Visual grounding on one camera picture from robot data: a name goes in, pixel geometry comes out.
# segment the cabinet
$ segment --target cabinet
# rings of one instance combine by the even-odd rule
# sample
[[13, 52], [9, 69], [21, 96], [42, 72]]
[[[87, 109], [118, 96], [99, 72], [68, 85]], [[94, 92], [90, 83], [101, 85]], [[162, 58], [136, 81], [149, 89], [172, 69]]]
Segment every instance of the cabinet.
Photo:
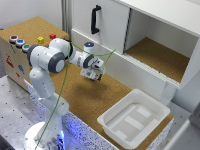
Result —
[[[73, 29], [103, 44], [110, 49], [123, 53], [130, 8], [113, 0], [73, 0]], [[96, 28], [100, 31], [91, 34], [91, 14], [96, 5]]]
[[[92, 35], [88, 17], [93, 8], [90, 5], [95, 5], [92, 2], [84, 0], [78, 4], [78, 0], [74, 0], [73, 41], [79, 46], [86, 40], [95, 42], [99, 48], [96, 53], [116, 48], [107, 73], [124, 85], [140, 88], [160, 99], [169, 94], [171, 96], [167, 97], [171, 99], [176, 89], [183, 88], [200, 70], [200, 20], [194, 17], [200, 14], [200, 6], [182, 0], [103, 0], [102, 6], [108, 8], [109, 15], [103, 13], [103, 9], [98, 12], [101, 13], [97, 20], [100, 32]], [[83, 26], [78, 9], [85, 10], [81, 16], [88, 17]], [[116, 36], [116, 29], [113, 30], [116, 20], [119, 23], [115, 23], [115, 28], [121, 36]]]

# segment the cabinet door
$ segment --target cabinet door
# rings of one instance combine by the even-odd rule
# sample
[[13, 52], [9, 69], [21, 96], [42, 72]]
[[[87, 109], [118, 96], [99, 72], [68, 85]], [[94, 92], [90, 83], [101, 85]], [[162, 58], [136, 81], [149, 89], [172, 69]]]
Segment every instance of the cabinet door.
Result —
[[[129, 18], [129, 8], [113, 0], [74, 0], [73, 29], [91, 38], [99, 44], [123, 53]], [[100, 31], [91, 33], [91, 14], [96, 5], [101, 10], [96, 12], [96, 28]]]

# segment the white wall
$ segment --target white wall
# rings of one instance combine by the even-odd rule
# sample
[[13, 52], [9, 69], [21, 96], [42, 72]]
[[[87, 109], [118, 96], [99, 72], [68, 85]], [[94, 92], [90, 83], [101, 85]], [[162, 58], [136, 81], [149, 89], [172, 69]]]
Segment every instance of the white wall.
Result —
[[0, 28], [40, 16], [62, 29], [61, 0], [1, 0]]
[[192, 112], [200, 102], [200, 71], [185, 85], [177, 91], [173, 102], [182, 108]]

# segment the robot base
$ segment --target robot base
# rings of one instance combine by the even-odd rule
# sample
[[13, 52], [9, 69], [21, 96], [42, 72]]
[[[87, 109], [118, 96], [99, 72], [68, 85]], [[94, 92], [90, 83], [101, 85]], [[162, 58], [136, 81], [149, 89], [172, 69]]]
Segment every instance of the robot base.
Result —
[[[40, 148], [39, 146], [37, 147], [37, 149], [35, 149], [37, 146], [37, 142], [34, 141], [34, 137], [37, 135], [43, 125], [44, 122], [37, 123], [26, 132], [24, 137], [24, 150], [49, 150], [48, 147]], [[70, 138], [65, 138], [65, 145], [69, 145], [69, 140]]]

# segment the brown box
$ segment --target brown box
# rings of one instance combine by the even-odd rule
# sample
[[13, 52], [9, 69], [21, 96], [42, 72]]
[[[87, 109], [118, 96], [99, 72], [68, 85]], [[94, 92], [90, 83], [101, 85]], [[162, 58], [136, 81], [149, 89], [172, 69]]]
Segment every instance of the brown box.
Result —
[[25, 90], [27, 86], [24, 79], [30, 81], [29, 72], [31, 67], [27, 60], [27, 55], [15, 45], [9, 43], [9, 38], [12, 35], [17, 35], [20, 39], [25, 40], [26, 44], [39, 44], [38, 37], [43, 37], [45, 42], [39, 44], [48, 46], [50, 43], [50, 34], [56, 34], [57, 38], [68, 39], [68, 34], [54, 25], [48, 23], [40, 17], [35, 17], [25, 22], [19, 23], [12, 27], [0, 31], [0, 50], [5, 66], [5, 71], [9, 77], [16, 81]]

